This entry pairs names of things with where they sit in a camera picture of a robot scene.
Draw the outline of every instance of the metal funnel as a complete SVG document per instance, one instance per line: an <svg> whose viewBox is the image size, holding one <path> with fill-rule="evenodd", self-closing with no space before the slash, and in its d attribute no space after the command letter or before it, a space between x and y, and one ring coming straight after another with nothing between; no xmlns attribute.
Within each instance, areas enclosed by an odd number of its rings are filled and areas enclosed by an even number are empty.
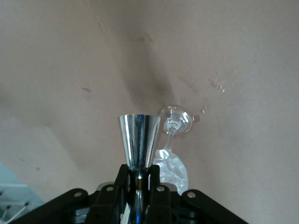
<svg viewBox="0 0 299 224"><path fill-rule="evenodd" d="M160 131L160 117L128 114L120 116L119 123L127 165L135 179L148 177L154 149Z"/></svg>

